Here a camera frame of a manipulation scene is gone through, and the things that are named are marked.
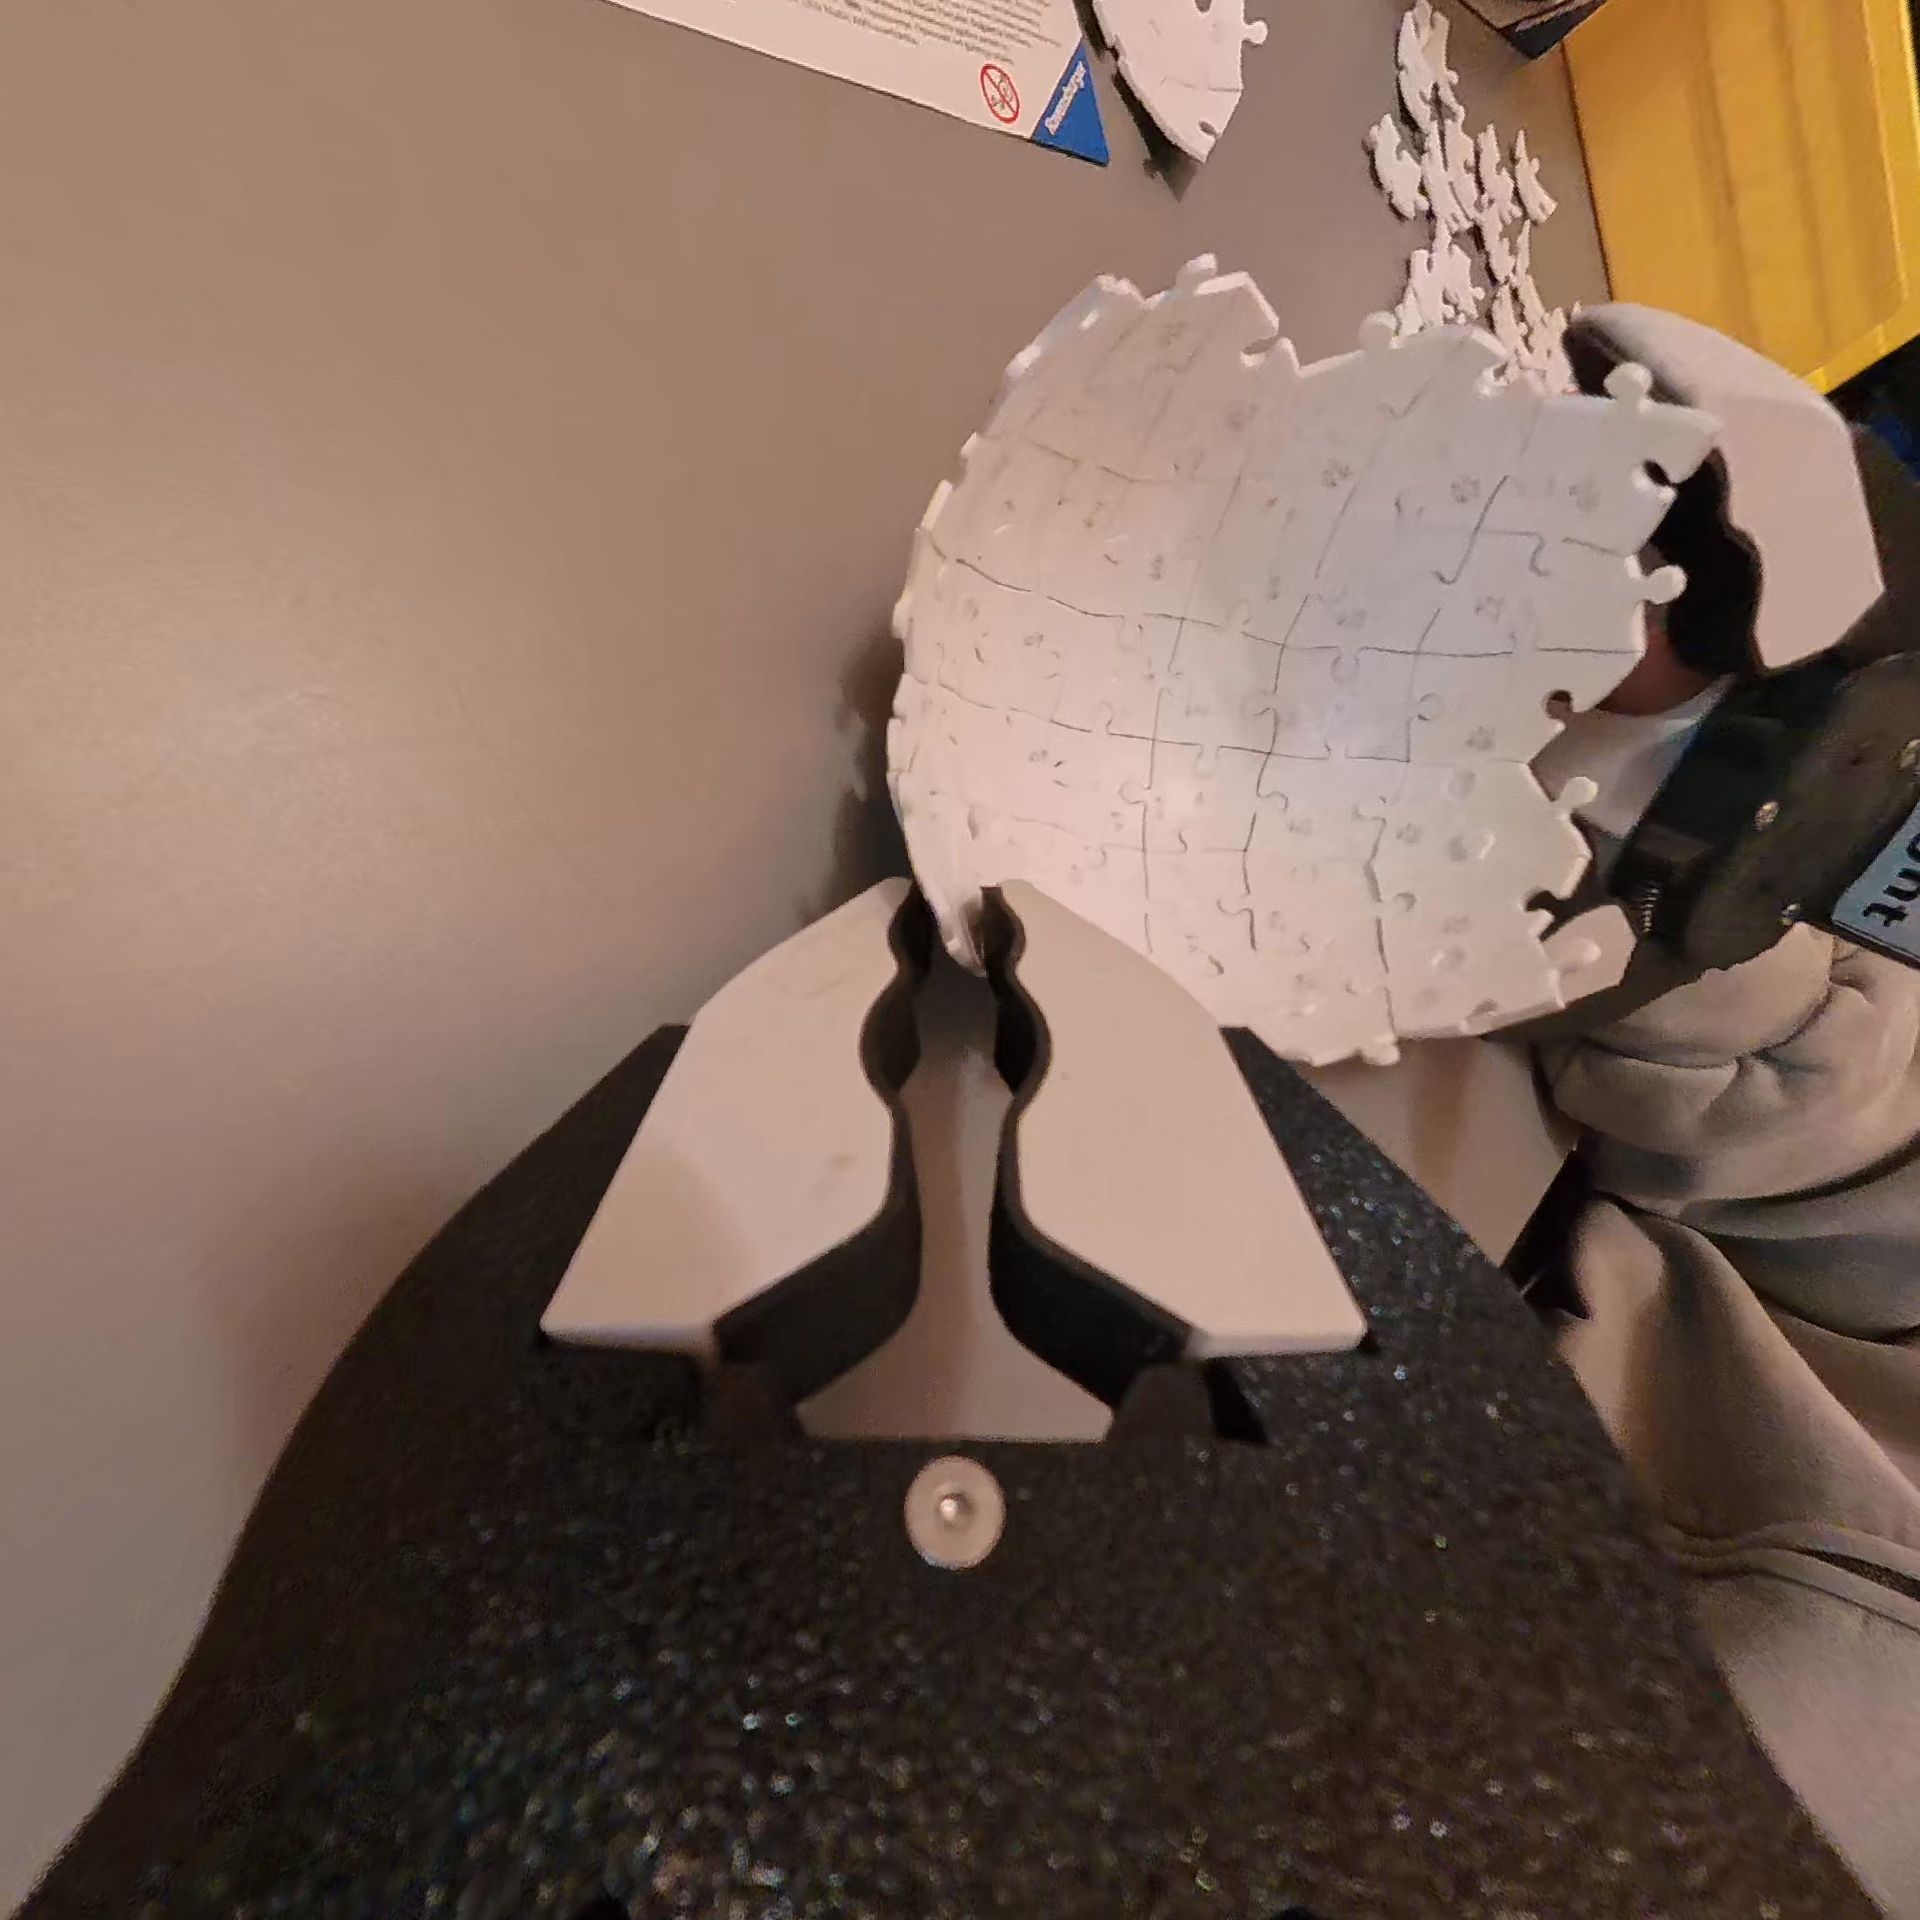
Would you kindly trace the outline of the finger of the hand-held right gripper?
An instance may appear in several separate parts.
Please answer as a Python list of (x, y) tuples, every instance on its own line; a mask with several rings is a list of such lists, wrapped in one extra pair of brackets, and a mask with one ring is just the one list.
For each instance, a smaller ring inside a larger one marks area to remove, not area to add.
[(1568, 326), (1577, 385), (1622, 367), (1661, 404), (1716, 418), (1687, 478), (1643, 539), (1686, 576), (1657, 609), (1651, 676), (1773, 674), (1828, 655), (1884, 599), (1884, 565), (1850, 425), (1799, 377), (1736, 338), (1641, 303), (1584, 308)]
[(1470, 1002), (1466, 1039), (1561, 1039), (1605, 1028), (1692, 986), (1707, 965), (1641, 936), (1618, 903), (1554, 921), (1521, 918), (1513, 959), (1499, 960), (1494, 989)]

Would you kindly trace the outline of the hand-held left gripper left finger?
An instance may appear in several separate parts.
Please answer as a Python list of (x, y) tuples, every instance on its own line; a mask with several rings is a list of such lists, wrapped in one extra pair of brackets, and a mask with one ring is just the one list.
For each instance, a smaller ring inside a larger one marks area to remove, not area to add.
[(543, 1338), (761, 1372), (790, 1405), (905, 1324), (922, 1208), (901, 1093), (934, 925), (884, 879), (727, 980), (680, 1033)]

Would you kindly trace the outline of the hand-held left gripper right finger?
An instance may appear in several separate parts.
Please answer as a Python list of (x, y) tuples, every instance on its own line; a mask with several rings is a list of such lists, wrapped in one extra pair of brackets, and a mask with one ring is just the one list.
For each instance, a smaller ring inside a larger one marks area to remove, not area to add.
[(1009, 1094), (994, 1308), (1054, 1374), (1122, 1405), (1162, 1369), (1347, 1354), (1366, 1316), (1212, 1014), (1028, 881), (980, 901)]

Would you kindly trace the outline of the partly built white puzzle ball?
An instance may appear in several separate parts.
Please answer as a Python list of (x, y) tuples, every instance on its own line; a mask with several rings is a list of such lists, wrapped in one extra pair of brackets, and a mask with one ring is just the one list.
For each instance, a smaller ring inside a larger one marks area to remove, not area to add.
[(1252, 276), (1096, 276), (1007, 364), (893, 611), (885, 783), (945, 952), (1030, 882), (1282, 1059), (1464, 1039), (1590, 874), (1533, 762), (1684, 591), (1643, 565), (1718, 422), (1475, 326), (1304, 362)]

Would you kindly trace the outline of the pile of puzzle pieces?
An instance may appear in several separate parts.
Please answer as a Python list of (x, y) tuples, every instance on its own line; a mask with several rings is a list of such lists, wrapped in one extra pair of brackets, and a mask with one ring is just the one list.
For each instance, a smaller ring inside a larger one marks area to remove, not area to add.
[(1498, 375), (1570, 388), (1570, 317), (1548, 305), (1532, 245), (1558, 205), (1523, 132), (1472, 127), (1450, 59), (1450, 19), (1410, 4), (1396, 33), (1396, 109), (1364, 135), (1382, 200), (1420, 238), (1393, 307), (1399, 340), (1440, 326), (1479, 326), (1499, 349)]

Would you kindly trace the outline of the curved joined white puzzle section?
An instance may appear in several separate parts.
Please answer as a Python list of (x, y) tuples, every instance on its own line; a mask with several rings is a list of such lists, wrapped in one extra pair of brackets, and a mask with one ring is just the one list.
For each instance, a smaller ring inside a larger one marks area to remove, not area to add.
[(1248, 46), (1267, 22), (1244, 3), (1092, 3), (1119, 81), (1163, 139), (1203, 165), (1242, 97)]

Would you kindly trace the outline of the yellow plastic bin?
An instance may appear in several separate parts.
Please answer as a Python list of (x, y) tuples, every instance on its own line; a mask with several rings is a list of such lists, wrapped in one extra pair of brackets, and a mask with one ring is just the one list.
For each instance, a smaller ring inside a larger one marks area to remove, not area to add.
[(1907, 3), (1607, 3), (1561, 52), (1613, 300), (1819, 392), (1915, 338)]

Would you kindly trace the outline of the person's grey sweatshirt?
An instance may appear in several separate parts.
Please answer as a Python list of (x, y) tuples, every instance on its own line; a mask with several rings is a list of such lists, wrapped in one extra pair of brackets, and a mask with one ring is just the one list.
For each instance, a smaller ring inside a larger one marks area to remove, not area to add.
[(1917, 1909), (1915, 1340), (1763, 1305), (1610, 1200), (1556, 1347), (1692, 1590), (1740, 1716), (1886, 1917)]

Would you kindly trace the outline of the dark box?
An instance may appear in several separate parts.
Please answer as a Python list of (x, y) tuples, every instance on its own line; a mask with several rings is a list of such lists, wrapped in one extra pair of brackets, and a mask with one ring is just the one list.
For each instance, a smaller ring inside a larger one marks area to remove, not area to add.
[(1462, 6), (1521, 60), (1538, 60), (1563, 43), (1603, 3), (1496, 3)]

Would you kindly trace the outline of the printed instruction sheet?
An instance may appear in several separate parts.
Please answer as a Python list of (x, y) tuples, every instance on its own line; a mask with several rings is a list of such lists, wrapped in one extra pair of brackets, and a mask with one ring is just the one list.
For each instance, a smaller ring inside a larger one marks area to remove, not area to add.
[(1107, 166), (1071, 3), (627, 3), (627, 13)]

